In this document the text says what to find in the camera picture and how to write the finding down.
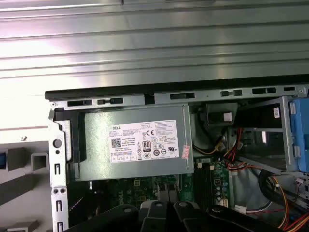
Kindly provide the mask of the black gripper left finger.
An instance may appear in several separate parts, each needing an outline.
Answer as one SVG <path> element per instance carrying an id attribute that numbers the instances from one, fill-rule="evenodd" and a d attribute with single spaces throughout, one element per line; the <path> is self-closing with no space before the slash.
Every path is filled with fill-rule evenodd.
<path id="1" fill-rule="evenodd" d="M 70 227 L 68 232 L 166 232 L 169 204 L 146 201 L 138 209 L 124 204 Z"/>

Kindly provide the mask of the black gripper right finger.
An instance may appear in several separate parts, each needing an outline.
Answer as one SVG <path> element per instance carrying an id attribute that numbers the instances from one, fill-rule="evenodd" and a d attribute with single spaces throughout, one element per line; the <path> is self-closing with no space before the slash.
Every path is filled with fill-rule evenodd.
<path id="1" fill-rule="evenodd" d="M 187 232 L 280 232 L 275 226 L 240 212 L 214 205 L 206 211 L 193 202 L 174 204 L 180 223 Z"/>

